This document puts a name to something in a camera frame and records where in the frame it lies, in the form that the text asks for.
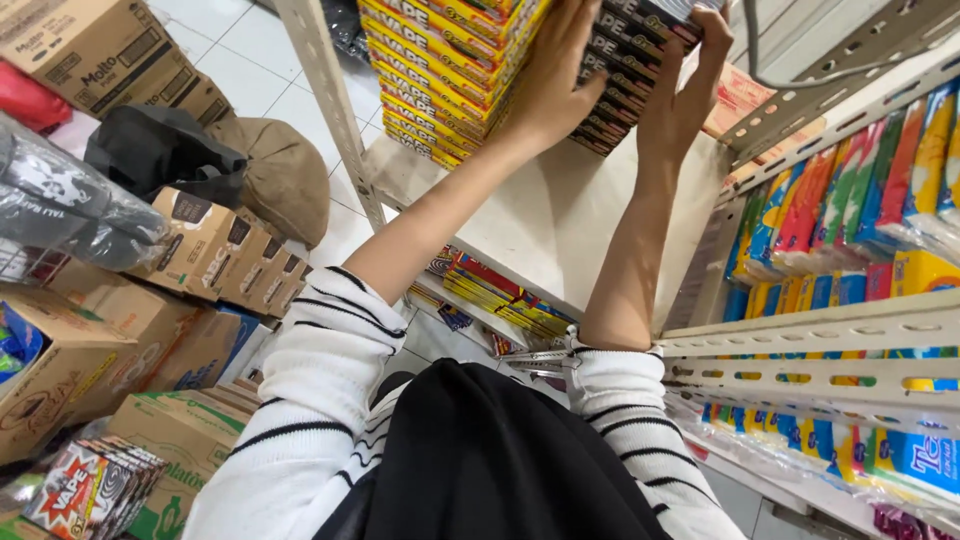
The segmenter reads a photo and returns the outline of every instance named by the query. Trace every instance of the sweater sleeve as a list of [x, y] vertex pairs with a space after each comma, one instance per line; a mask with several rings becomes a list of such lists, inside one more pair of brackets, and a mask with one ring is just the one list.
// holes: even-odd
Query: sweater sleeve
[[183, 540], [310, 538], [316, 505], [304, 509], [348, 491], [338, 472], [406, 322], [342, 268], [308, 281], [264, 362], [263, 405], [194, 501]]
[[564, 363], [570, 410], [590, 423], [619, 455], [675, 540], [743, 538], [690, 457], [663, 405], [663, 357], [599, 351], [567, 331]]

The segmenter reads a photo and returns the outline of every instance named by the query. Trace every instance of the burlap sack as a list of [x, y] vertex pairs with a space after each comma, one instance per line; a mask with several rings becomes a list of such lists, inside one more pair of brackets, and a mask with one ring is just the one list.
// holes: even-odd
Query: burlap sack
[[320, 152], [286, 122], [229, 118], [206, 133], [247, 156], [243, 205], [312, 250], [326, 234], [330, 184]]

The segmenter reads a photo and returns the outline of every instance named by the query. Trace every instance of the person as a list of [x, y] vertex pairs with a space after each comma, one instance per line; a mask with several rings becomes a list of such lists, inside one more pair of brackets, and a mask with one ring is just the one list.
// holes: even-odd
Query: person
[[732, 44], [726, 8], [691, 15], [704, 39], [679, 92], [683, 47], [664, 47], [637, 126], [635, 191], [567, 332], [569, 410], [450, 359], [368, 406], [406, 335], [391, 305], [604, 91], [602, 72], [576, 87], [599, 6], [557, 0], [502, 128], [342, 266], [310, 275], [265, 361], [263, 405], [194, 501], [184, 540], [742, 537], [664, 413], [650, 333], [681, 163]]

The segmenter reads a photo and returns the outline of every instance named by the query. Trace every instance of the shelf rack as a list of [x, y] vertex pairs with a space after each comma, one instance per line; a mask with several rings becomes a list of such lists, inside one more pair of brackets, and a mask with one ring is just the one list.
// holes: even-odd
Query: shelf rack
[[[365, 148], [320, 3], [276, 3], [350, 180], [377, 230], [385, 223], [384, 207], [403, 211], [446, 173], [384, 135]], [[666, 331], [660, 335], [684, 278], [684, 272], [678, 269], [688, 268], [694, 259], [713, 209], [960, 74], [960, 38], [948, 39], [960, 22], [958, 17], [960, 6], [954, 0], [890, 0], [813, 62], [797, 80], [946, 44], [894, 69], [882, 68], [821, 88], [775, 93], [757, 109], [756, 115], [748, 115], [719, 140], [698, 135], [681, 170], [654, 307], [654, 330], [659, 336], [656, 342], [667, 352], [667, 391], [697, 403], [711, 401], [794, 414], [803, 411], [811, 417], [839, 418], [851, 424], [960, 436], [960, 393], [933, 394], [902, 387], [902, 380], [910, 377], [956, 378], [960, 375], [958, 358], [716, 358], [747, 353], [955, 345], [955, 336], [960, 335], [960, 291]], [[822, 135], [721, 193], [723, 179], [735, 165], [762, 154], [800, 129], [808, 119], [820, 115], [828, 119]], [[558, 309], [574, 318], [581, 317], [613, 230], [633, 189], [635, 136], [633, 130], [605, 160], [572, 141], [561, 142], [518, 170], [450, 243]], [[719, 235], [729, 236], [722, 232]], [[708, 272], [712, 280], [717, 279], [717, 274]], [[418, 281], [438, 295], [443, 294], [438, 286], [441, 283], [423, 276]], [[701, 294], [720, 294], [723, 287], [715, 285], [706, 283]], [[451, 300], [453, 305], [482, 320], [482, 310]], [[698, 308], [717, 306], [715, 298], [701, 300]], [[557, 353], [533, 352], [506, 359], [517, 369], [557, 374], [561, 357]], [[760, 377], [738, 379], [737, 372], [757, 373]], [[777, 375], [786, 373], [809, 375], [809, 381], [779, 382]], [[831, 383], [836, 376], [874, 377], [876, 384], [839, 386]], [[701, 448], [709, 447], [708, 441], [691, 437], [687, 435]], [[865, 504], [825, 482], [765, 478], [751, 471], [750, 464], [740, 463], [735, 456], [719, 449], [711, 450], [705, 464], [737, 479], [751, 476], [745, 483], [787, 507], [813, 506], [868, 535], [878, 536]], [[960, 526], [952, 522], [938, 520], [933, 525], [960, 536]]]

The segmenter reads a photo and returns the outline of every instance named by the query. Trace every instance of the red bag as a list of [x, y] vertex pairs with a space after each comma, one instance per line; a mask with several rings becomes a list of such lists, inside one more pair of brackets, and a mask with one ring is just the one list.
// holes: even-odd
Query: red bag
[[70, 104], [5, 61], [0, 61], [0, 110], [37, 133], [49, 133], [73, 115]]

